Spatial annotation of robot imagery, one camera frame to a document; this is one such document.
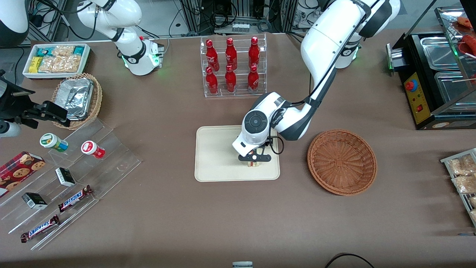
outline snickers bar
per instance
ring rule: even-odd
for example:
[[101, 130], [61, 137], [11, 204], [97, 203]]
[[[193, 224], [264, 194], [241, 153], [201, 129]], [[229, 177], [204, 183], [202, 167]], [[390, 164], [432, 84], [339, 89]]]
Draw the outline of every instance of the snickers bar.
[[53, 216], [49, 221], [43, 223], [42, 225], [36, 227], [35, 229], [31, 230], [30, 232], [23, 233], [20, 237], [22, 243], [28, 242], [30, 239], [32, 239], [35, 235], [42, 233], [49, 229], [50, 227], [54, 225], [60, 225], [60, 219], [58, 218], [58, 215]]
[[92, 193], [91, 187], [88, 185], [84, 187], [81, 191], [79, 191], [77, 194], [73, 195], [70, 197], [68, 200], [64, 201], [63, 204], [58, 205], [59, 207], [59, 212], [63, 212], [67, 210], [68, 208], [74, 206], [77, 202], [79, 202], [81, 199]]

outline brown tablecloth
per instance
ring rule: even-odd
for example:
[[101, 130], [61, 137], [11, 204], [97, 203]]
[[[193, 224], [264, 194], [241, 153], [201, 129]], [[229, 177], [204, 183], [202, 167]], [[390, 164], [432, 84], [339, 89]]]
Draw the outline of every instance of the brown tablecloth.
[[[113, 43], [90, 43], [88, 72], [104, 91], [99, 117], [144, 162], [41, 251], [2, 230], [0, 261], [9, 263], [0, 266], [224, 268], [251, 260], [256, 268], [323, 267], [351, 252], [376, 267], [475, 267], [476, 237], [456, 236], [474, 229], [439, 159], [476, 147], [476, 131], [414, 130], [399, 78], [385, 73], [385, 44], [401, 32], [363, 43], [307, 134], [286, 142], [281, 176], [254, 182], [194, 178], [196, 130], [240, 124], [254, 101], [205, 99], [199, 38], [172, 40], [163, 68], [143, 77], [124, 68]], [[268, 90], [290, 101], [308, 91], [298, 45], [268, 34]], [[37, 102], [57, 84], [23, 82]], [[308, 171], [310, 141], [333, 128], [361, 135], [375, 151], [377, 178], [360, 195], [333, 195]], [[38, 140], [49, 131], [69, 134], [50, 122], [23, 127], [21, 136], [0, 139], [0, 163], [23, 150], [46, 153]]]

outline small black box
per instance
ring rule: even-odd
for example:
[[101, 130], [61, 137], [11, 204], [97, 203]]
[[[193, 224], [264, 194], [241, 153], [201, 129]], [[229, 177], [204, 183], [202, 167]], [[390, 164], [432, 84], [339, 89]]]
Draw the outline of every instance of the small black box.
[[30, 208], [44, 209], [48, 204], [37, 193], [25, 193], [21, 196]]
[[68, 169], [59, 167], [56, 169], [56, 176], [59, 179], [59, 183], [64, 186], [72, 187], [75, 185], [73, 176]]

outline cookie box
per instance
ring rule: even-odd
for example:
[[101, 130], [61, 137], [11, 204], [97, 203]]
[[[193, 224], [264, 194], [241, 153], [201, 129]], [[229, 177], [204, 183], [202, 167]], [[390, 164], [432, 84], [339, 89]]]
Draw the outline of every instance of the cookie box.
[[31, 174], [45, 165], [43, 158], [21, 152], [16, 157], [0, 167], [0, 197], [13, 190]]
[[[76, 72], [57, 72], [57, 73], [29, 72], [29, 68], [30, 68], [30, 65], [32, 64], [32, 60], [33, 58], [37, 56], [39, 50], [54, 47], [57, 45], [84, 47], [84, 50], [82, 51], [82, 55], [81, 55], [81, 61], [79, 62], [79, 67]], [[83, 73], [84, 68], [86, 67], [89, 51], [90, 51], [90, 47], [85, 43], [51, 43], [51, 44], [34, 45], [31, 48], [30, 55], [28, 56], [25, 67], [23, 68], [23, 75], [27, 78], [35, 80], [35, 79], [62, 79], [66, 77], [71, 77], [73, 75], [81, 74]]]

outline red cookie box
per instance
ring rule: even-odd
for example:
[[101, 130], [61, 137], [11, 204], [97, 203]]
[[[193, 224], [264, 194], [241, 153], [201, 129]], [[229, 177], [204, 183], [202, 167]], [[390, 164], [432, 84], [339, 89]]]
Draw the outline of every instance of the red cookie box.
[[28, 152], [21, 152], [0, 166], [0, 197], [13, 190], [44, 165], [43, 158]]

